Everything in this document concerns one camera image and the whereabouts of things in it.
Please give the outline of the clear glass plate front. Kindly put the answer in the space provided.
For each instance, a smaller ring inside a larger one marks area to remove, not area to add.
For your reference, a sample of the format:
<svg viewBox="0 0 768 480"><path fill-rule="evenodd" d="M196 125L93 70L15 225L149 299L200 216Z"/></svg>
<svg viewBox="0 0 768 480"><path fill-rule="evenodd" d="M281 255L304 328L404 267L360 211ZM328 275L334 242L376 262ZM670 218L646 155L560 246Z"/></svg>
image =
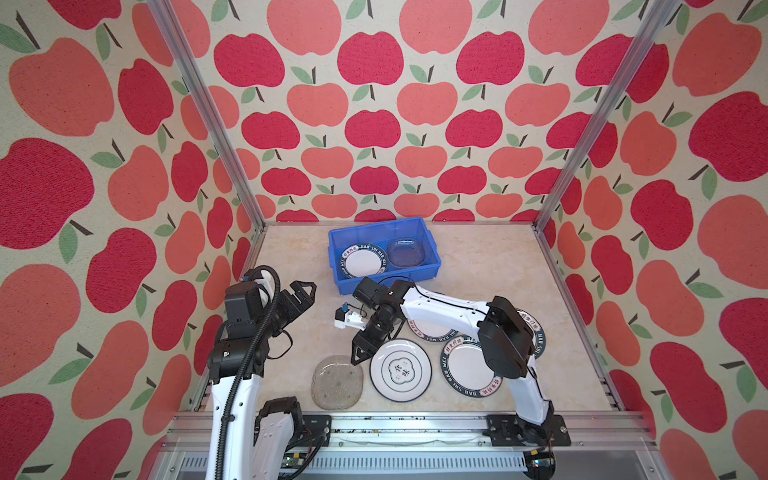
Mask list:
<svg viewBox="0 0 768 480"><path fill-rule="evenodd" d="M364 373L348 357L333 355L315 368L311 382L313 402L323 410L348 410L362 396Z"/></svg>

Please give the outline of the clear glass plate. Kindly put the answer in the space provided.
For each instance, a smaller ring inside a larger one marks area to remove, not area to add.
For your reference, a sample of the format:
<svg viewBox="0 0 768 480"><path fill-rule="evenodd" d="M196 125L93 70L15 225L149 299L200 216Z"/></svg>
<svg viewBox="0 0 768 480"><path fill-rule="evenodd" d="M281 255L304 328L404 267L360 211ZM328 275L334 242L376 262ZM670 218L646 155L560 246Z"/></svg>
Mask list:
<svg viewBox="0 0 768 480"><path fill-rule="evenodd" d="M393 240L387 245L387 257L393 267L407 269L422 265L426 253L420 240L403 238Z"/></svg>
<svg viewBox="0 0 768 480"><path fill-rule="evenodd" d="M313 402L323 410L348 410L362 396L364 373L348 357L333 355L315 368L311 382Z"/></svg>

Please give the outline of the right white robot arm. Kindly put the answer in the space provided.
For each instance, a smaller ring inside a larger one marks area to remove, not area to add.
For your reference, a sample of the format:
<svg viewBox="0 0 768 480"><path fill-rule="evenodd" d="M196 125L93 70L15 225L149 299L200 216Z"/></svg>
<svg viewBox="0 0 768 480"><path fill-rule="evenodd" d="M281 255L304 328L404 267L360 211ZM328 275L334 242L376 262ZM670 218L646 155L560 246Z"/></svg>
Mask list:
<svg viewBox="0 0 768 480"><path fill-rule="evenodd" d="M422 289L406 277L390 286L365 277L353 297L368 310L367 322L352 340L354 364L373 358L396 322L438 324L477 340L486 366L509 381L515 401L513 432L523 444L543 445L559 430L554 405L539 385L534 332L508 299L461 300Z"/></svg>

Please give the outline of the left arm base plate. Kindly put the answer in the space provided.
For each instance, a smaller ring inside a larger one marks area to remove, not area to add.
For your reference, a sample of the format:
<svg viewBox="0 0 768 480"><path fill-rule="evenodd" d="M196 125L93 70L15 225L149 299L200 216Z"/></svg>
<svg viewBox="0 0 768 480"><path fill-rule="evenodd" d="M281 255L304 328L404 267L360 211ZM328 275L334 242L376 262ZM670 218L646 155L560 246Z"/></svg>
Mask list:
<svg viewBox="0 0 768 480"><path fill-rule="evenodd" d="M332 420L333 417L331 415L304 415L303 429L295 439L288 443L287 449L328 446L332 430Z"/></svg>

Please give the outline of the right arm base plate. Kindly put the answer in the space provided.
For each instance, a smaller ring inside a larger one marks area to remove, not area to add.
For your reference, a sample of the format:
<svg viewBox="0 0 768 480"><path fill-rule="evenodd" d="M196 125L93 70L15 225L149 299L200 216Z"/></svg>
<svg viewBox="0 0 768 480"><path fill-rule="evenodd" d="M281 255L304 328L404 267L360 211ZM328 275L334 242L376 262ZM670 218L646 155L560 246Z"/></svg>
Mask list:
<svg viewBox="0 0 768 480"><path fill-rule="evenodd" d="M572 445L569 429L561 415L553 415L542 425L521 420L517 415L488 415L483 434L494 447L568 447Z"/></svg>

